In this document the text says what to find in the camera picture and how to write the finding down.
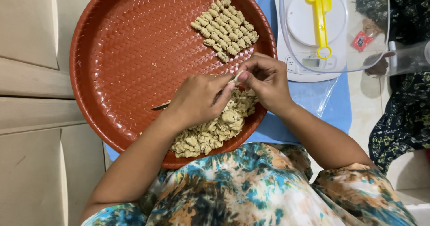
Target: woven texture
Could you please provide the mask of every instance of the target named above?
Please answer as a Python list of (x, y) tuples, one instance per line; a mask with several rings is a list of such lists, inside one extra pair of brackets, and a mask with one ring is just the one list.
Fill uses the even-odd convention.
[[(116, 151), (130, 146), (161, 112), (150, 108), (172, 99), (189, 75), (233, 73), (255, 51), (277, 57), (272, 31), (255, 1), (232, 0), (260, 39), (221, 63), (190, 26), (213, 1), (91, 0), (83, 11), (70, 50), (73, 92), (88, 123)], [(265, 114), (257, 104), (242, 132), (210, 155), (236, 149)], [(168, 152), (162, 166), (180, 168), (194, 159)]]

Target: white scale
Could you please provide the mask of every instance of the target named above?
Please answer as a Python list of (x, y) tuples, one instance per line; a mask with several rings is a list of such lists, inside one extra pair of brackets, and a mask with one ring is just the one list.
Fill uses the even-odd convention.
[(316, 55), (319, 45), (315, 37), (313, 6), (306, 0), (285, 0), (287, 30), (292, 51), (301, 64), (313, 69), (313, 71), (299, 65), (291, 56), (291, 51), (282, 35), (279, 0), (275, 0), (278, 16), (278, 60), (287, 64), (288, 80), (300, 82), (329, 80), (338, 77), (341, 73), (336, 72), (345, 68), (347, 11), (342, 0), (331, 1), (332, 9), (325, 13), (325, 26), (332, 55), (328, 59), (320, 59)]

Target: clear plastic bowl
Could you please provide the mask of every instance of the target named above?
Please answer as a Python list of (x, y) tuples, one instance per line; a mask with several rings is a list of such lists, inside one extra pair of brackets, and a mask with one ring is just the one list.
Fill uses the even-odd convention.
[[(378, 20), (372, 22), (365, 14), (379, 8)], [(332, 59), (315, 59), (319, 41), (315, 34), (315, 9), (304, 0), (279, 0), (280, 24), (286, 46), (294, 61), (307, 70), (318, 73), (340, 73), (368, 69), (384, 54), (390, 27), (389, 0), (332, 0), (332, 9), (325, 13), (328, 45), (332, 48)], [(336, 65), (329, 66), (329, 60)]]

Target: left hand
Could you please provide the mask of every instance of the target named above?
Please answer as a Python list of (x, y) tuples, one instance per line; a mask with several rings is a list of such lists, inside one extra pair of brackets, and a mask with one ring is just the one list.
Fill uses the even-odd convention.
[[(234, 82), (227, 83), (232, 78), (232, 74), (217, 77), (191, 75), (178, 88), (163, 113), (175, 116), (175, 123), (179, 123), (182, 130), (215, 119), (230, 100)], [(222, 93), (214, 103), (215, 96), (220, 91)]]

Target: scale button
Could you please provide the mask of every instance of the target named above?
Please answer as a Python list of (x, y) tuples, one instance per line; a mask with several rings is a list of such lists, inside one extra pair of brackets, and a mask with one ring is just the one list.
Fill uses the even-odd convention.
[(336, 66), (336, 60), (333, 57), (330, 57), (325, 61), (324, 69), (325, 70), (333, 69), (335, 66)]
[(289, 57), (286, 63), (287, 63), (287, 70), (295, 71), (295, 63), (292, 57)]

